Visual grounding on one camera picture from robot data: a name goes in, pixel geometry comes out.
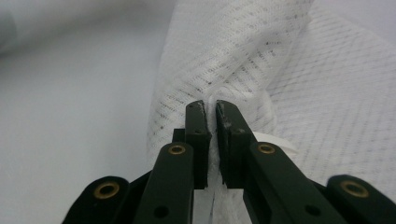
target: crumpled fabric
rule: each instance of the crumpled fabric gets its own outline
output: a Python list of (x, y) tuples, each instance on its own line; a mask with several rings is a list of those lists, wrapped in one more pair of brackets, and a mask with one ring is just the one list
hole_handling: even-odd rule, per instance
[[(312, 1), (178, 1), (148, 125), (148, 159), (203, 100), (236, 104), (250, 128), (289, 139), (310, 178), (363, 178), (395, 200), (396, 50)], [(194, 223), (249, 223), (240, 190), (221, 184), (217, 140)]]

